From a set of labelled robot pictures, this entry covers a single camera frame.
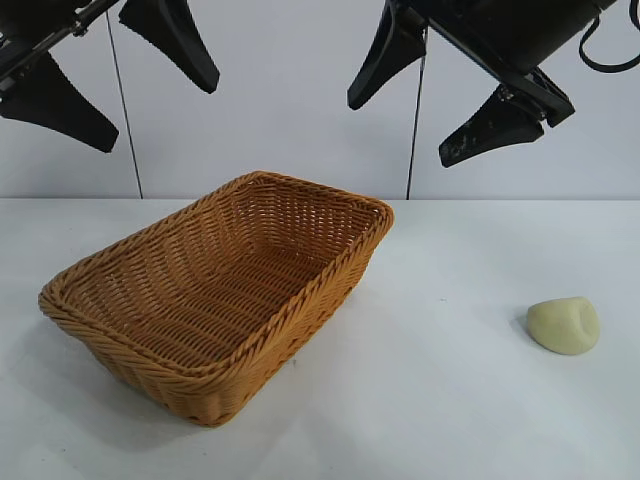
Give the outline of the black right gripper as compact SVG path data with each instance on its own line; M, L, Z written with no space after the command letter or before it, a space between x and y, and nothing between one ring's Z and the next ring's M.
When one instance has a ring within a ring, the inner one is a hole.
M441 164L457 165L491 150L532 143L574 113L568 96L540 70L611 1L386 1L370 49L347 90L358 110L391 78L426 55L434 29L499 85L439 146ZM539 111L528 110L533 106Z

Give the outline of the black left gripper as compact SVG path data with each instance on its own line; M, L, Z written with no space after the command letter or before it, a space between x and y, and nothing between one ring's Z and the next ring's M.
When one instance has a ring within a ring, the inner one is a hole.
M84 98L46 53L70 35L83 36L115 4L2 1L1 116L111 152L118 129ZM119 21L160 50L201 90L216 91L220 72L186 0L130 0L120 11Z

